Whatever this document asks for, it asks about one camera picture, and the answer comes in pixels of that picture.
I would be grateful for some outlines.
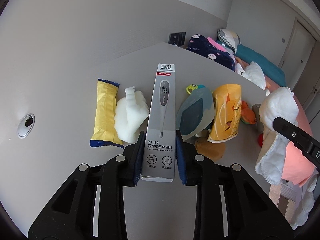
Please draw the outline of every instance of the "red object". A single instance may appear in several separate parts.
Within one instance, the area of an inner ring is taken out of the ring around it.
[[[262,147],[262,144],[263,144],[263,133],[259,134],[258,143],[259,143],[260,147]]]

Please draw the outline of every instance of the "door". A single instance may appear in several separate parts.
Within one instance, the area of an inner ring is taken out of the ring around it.
[[[317,41],[293,92],[303,109],[307,109],[320,88],[320,42]]]
[[[296,21],[281,67],[291,90],[297,84],[315,43],[315,38]]]

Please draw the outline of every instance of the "circular icon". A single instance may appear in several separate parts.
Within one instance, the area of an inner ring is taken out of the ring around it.
[[[154,156],[154,155],[149,155],[149,156],[147,157],[147,162],[148,162],[149,164],[154,164],[154,163],[156,163],[156,161],[157,161],[157,157]]]
[[[163,163],[164,165],[170,165],[170,164],[172,163],[171,157],[169,157],[169,156],[164,156],[164,157],[162,158],[162,163]]]

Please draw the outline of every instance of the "white sponge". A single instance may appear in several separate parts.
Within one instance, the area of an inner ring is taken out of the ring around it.
[[[149,116],[149,107],[141,91],[135,87],[126,88],[125,98],[121,98],[116,106],[115,129],[120,140],[135,143],[139,137],[138,129]]]

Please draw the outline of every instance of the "yellow wrapper with blue ends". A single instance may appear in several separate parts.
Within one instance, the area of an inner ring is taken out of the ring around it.
[[[116,94],[119,84],[98,79],[98,101],[91,147],[114,145],[124,148],[115,130]]]
[[[208,141],[225,142],[238,134],[241,117],[241,86],[237,84],[222,85],[212,95],[216,114]]]

